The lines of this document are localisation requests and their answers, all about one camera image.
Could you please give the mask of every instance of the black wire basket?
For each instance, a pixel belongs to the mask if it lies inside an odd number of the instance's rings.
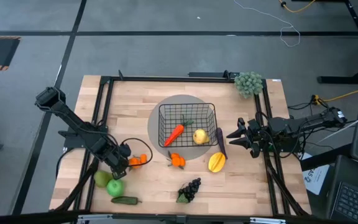
[[[164,146],[173,130],[185,121],[192,120],[193,124],[185,126],[185,130],[170,145]],[[158,144],[161,147],[196,147],[215,146],[216,114],[212,103],[164,104],[158,114]],[[196,144],[193,134],[197,129],[207,132],[209,142]]]

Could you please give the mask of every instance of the green cucumber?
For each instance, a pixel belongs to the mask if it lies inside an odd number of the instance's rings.
[[[127,197],[127,196],[120,196],[115,197],[111,199],[112,203],[120,203],[124,205],[137,205],[139,202],[139,199],[137,197]]]

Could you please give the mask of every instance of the small orange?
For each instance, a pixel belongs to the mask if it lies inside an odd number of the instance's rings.
[[[140,164],[140,161],[138,158],[131,158],[129,159],[129,165],[137,165],[137,164]]]
[[[180,158],[179,157],[174,157],[172,159],[172,165],[175,166],[175,167],[180,166]]]
[[[185,160],[185,158],[183,158],[183,157],[180,157],[179,158],[180,159],[180,166],[185,166],[186,165],[186,160]]]
[[[179,156],[179,154],[177,154],[177,153],[172,153],[171,154],[171,159],[173,159],[173,158],[179,158],[180,156]]]
[[[143,163],[146,163],[146,162],[147,162],[146,154],[140,155],[140,163],[143,164]]]

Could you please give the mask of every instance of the purple eggplant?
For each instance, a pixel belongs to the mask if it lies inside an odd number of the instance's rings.
[[[224,139],[223,132],[221,128],[216,128],[216,139],[218,140],[219,147],[221,148],[221,152],[224,154],[224,157],[227,159],[226,150],[224,149]]]

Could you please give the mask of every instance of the wooden table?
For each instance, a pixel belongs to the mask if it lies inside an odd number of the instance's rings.
[[[84,121],[91,121],[94,102],[98,92],[100,76],[84,76],[75,113]],[[287,103],[280,80],[267,80],[273,116],[288,117]],[[232,83],[189,83],[189,82],[114,82],[109,109],[109,132],[118,142],[136,137],[151,145],[147,134],[147,121],[151,111],[164,98],[173,95],[192,95],[216,107],[218,126],[224,136],[237,129],[238,117],[244,120],[255,116],[255,101],[244,99]],[[265,111],[261,94],[262,111]],[[154,151],[150,164],[130,171],[122,180],[125,195],[136,196],[143,201],[136,206],[118,205],[110,202],[106,189],[95,187],[92,212],[103,213],[148,213],[188,215],[272,215],[269,188],[263,156],[251,158],[249,150],[228,144],[228,160],[221,172],[208,170],[211,155],[219,151],[213,146],[196,159],[186,162],[185,170],[168,167],[165,156]],[[139,142],[128,142],[133,154],[150,152]],[[50,208],[56,208],[77,184],[83,161],[84,149],[75,149],[62,160]],[[282,159],[285,183],[296,201],[311,213],[308,196],[303,182],[300,163],[294,156]],[[109,170],[100,164],[102,170]],[[202,184],[194,201],[189,204],[175,203],[177,190],[184,184],[201,177]],[[80,208],[85,207],[88,186],[84,188]],[[279,212],[283,213],[282,200],[276,186]]]

